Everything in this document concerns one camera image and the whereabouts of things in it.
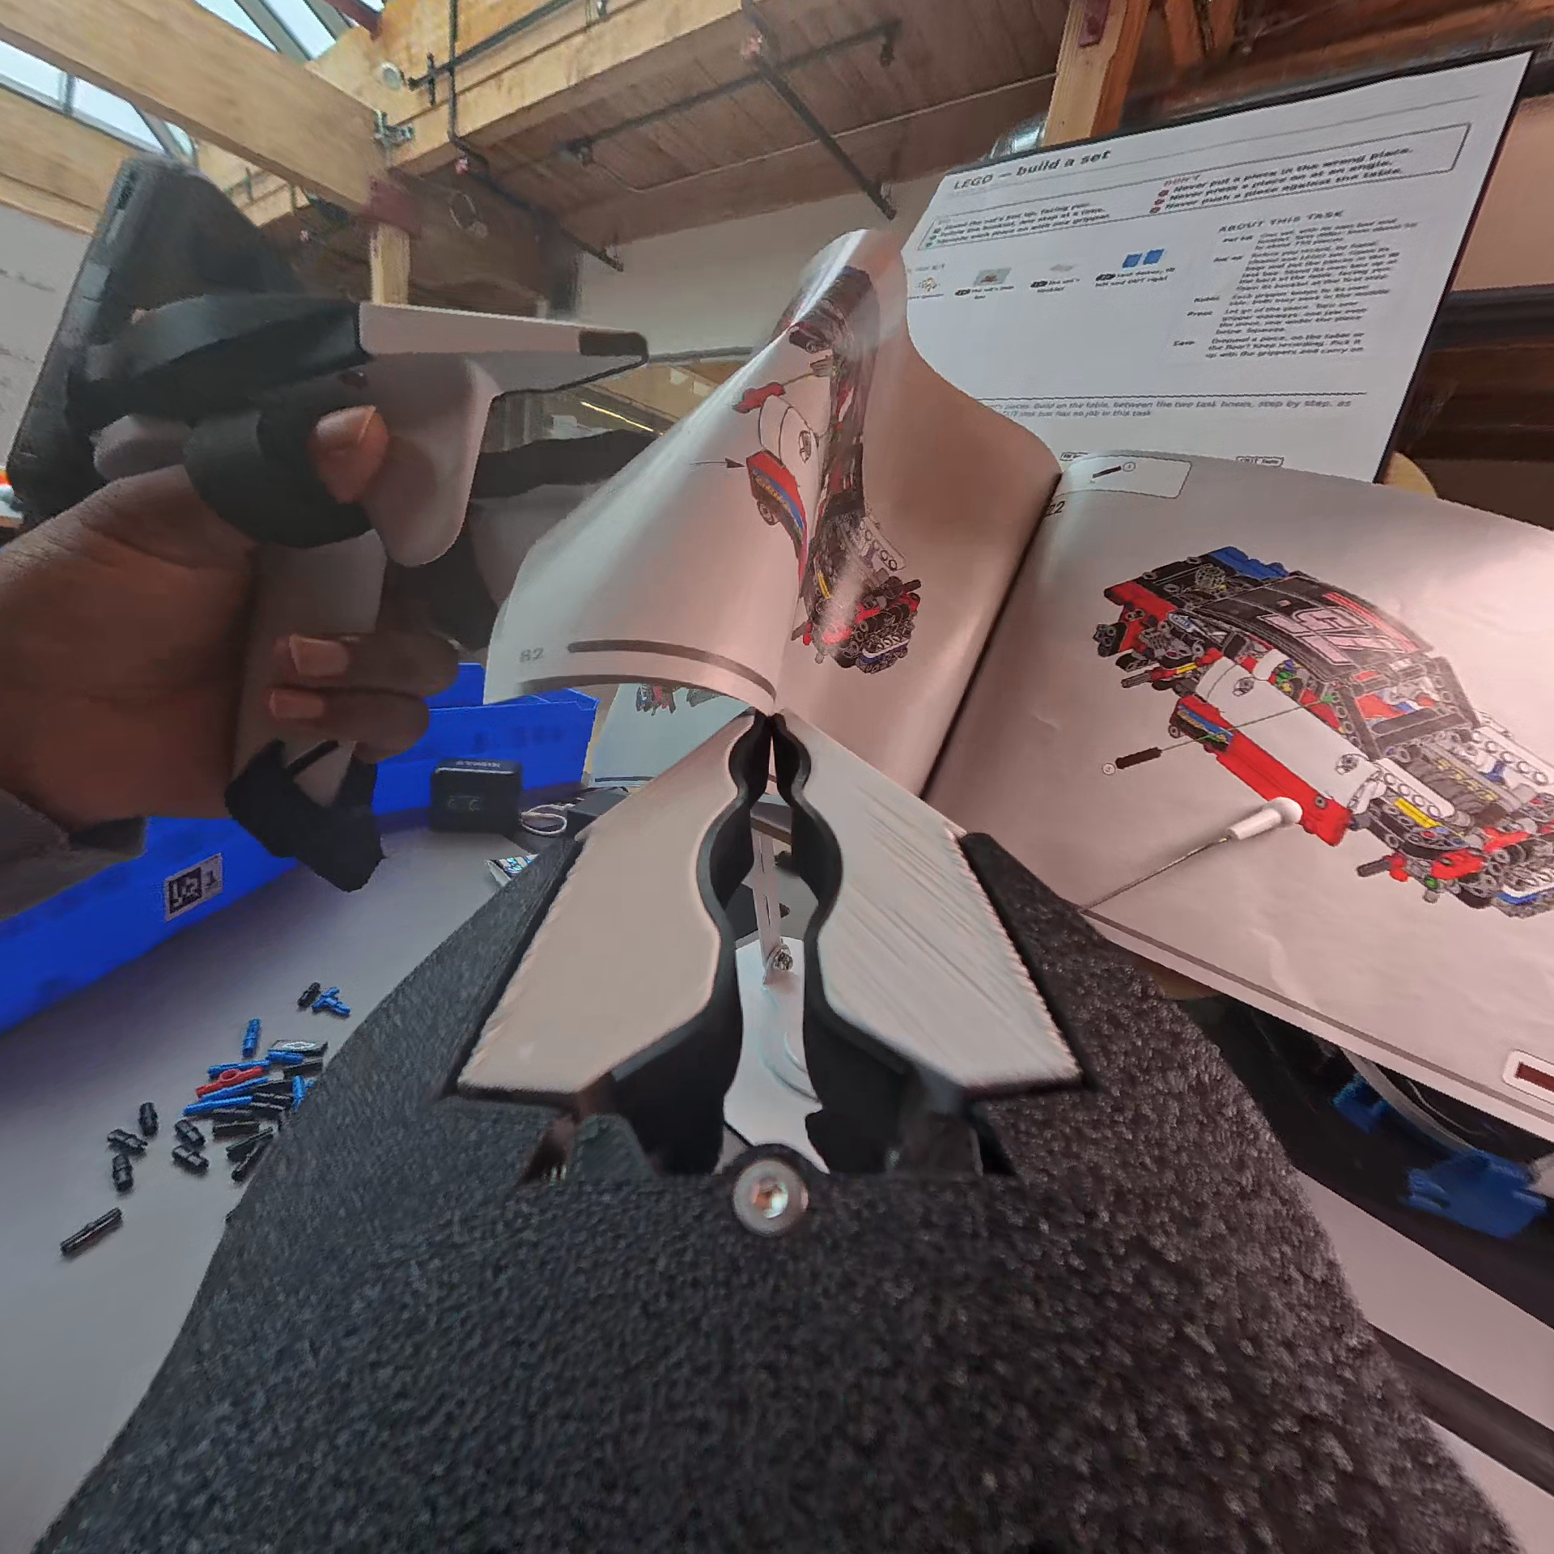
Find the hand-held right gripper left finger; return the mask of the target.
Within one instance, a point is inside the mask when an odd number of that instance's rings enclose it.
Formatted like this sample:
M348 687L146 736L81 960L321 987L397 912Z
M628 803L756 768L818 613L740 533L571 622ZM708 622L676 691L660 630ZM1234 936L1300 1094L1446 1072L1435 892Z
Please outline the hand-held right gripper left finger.
M577 836L458 1092L723 1101L744 1040L731 894L752 864L769 721L740 712Z

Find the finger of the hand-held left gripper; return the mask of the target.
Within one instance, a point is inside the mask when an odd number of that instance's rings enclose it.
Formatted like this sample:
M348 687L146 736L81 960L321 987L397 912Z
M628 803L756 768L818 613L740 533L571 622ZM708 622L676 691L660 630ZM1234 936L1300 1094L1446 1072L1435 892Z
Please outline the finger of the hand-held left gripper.
M648 360L636 330L422 306L358 306L358 347L371 383L418 384L475 375L502 393L554 393Z

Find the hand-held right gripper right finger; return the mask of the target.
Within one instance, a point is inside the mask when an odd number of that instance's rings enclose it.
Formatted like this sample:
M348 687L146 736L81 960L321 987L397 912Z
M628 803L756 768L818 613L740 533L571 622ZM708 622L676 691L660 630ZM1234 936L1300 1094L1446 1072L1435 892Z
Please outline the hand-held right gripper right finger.
M804 936L804 1063L820 1101L1014 1099L1075 1090L1020 948L961 828L797 712L774 716Z

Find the building instruction booklet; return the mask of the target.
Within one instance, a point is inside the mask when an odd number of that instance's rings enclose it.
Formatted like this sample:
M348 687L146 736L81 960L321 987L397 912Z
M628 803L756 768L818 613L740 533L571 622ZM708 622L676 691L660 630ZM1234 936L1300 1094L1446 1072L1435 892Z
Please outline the building instruction booklet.
M797 712L1105 939L1549 1140L1549 533L952 384L902 248L500 567L491 699Z

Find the printed task sheet board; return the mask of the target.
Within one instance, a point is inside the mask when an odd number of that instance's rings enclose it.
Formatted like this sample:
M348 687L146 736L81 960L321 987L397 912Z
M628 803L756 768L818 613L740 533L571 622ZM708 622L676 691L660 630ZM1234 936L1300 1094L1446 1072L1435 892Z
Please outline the printed task sheet board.
M906 328L1053 454L1385 464L1529 46L952 170Z

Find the grey desk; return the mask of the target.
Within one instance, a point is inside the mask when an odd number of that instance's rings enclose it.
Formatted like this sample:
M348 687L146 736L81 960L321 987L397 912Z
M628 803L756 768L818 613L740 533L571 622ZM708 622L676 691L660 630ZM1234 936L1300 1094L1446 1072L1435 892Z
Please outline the grey desk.
M264 1034L339 1040L491 894L483 836L397 831L358 894L286 874L3 1034L3 1552L31 1552L160 1370L240 1185L170 1116Z

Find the person's left hand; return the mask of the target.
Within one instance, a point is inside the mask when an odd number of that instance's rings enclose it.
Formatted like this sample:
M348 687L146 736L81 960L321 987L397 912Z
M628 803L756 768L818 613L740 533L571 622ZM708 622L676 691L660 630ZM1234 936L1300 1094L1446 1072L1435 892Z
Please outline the person's left hand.
M0 787L65 836L225 814L252 655L257 550L180 464L113 478L3 546ZM281 634L264 721L361 761L408 750L458 650L414 600L374 630Z

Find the white book stand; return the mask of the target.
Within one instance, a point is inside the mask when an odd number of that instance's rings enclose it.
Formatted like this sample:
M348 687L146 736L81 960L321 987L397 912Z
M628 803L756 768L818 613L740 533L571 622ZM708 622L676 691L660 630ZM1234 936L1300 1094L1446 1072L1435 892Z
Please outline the white book stand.
M788 803L756 802L751 871L756 936L733 952L744 1052L723 1118L744 1142L783 1142L818 1160L804 1130L820 1105L804 1063L804 941L788 939L781 920L781 840L791 840Z

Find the black power bank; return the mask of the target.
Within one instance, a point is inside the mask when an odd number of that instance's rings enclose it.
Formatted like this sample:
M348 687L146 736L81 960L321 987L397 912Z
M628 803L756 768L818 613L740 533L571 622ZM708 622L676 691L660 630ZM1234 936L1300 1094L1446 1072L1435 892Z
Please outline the black power bank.
M427 831L509 836L519 828L523 795L514 761L442 761L433 768Z

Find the pile of blue black pins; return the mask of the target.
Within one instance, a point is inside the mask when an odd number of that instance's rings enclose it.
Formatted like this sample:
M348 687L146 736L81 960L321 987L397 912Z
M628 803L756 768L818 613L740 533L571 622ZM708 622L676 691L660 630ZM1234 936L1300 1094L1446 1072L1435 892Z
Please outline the pile of blue black pins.
M113 1206L90 1217L60 1241L60 1260L76 1260L124 1226L124 1199L136 1185L140 1166L168 1148L177 1176L226 1176L240 1185L281 1134L302 1101L317 1090L329 1063L329 1039L264 1039L264 1023L252 1017L233 1057L212 1063L202 1085L168 1116L146 1099L132 1125L102 1134L106 1185Z

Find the blue brick assembly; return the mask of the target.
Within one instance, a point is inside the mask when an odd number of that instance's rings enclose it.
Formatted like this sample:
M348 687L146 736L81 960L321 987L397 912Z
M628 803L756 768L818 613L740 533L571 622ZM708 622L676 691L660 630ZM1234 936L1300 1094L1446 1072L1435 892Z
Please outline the blue brick assembly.
M1405 1134L1430 1153L1425 1166L1405 1169L1404 1206L1412 1211L1492 1239L1515 1239L1549 1211L1549 1199L1536 1189L1529 1166L1467 1144L1435 1116L1408 1105L1378 1067L1362 1065L1334 1094L1334 1109L1365 1134Z

